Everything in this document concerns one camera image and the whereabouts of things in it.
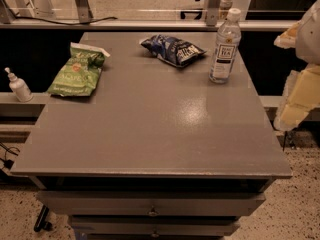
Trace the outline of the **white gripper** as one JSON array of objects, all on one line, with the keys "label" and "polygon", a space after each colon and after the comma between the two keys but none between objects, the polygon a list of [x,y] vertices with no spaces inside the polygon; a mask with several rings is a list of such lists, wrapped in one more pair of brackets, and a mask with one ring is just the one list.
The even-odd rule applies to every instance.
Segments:
[{"label": "white gripper", "polygon": [[286,79],[273,126],[280,131],[296,128],[320,104],[320,0],[274,40],[274,45],[294,48],[296,56],[307,63],[301,72],[292,70]]}]

